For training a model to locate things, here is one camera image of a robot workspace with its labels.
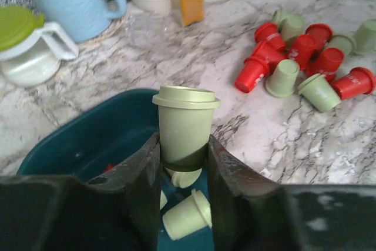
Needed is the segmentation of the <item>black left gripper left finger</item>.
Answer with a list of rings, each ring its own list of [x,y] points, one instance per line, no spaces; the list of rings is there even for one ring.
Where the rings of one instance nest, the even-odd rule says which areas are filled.
[[[2,250],[156,250],[158,134],[89,182],[74,176],[1,178]]]

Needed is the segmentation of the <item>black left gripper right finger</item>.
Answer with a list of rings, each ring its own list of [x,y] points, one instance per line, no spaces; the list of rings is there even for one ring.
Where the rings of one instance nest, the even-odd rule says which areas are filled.
[[[373,185],[281,185],[214,137],[207,185],[216,250],[374,250]]]

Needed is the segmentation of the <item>teal storage basket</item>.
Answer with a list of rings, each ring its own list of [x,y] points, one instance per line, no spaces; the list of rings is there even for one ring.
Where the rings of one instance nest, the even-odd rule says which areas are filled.
[[[39,142],[19,175],[75,175],[89,181],[114,167],[159,129],[154,89],[122,92],[84,112]]]

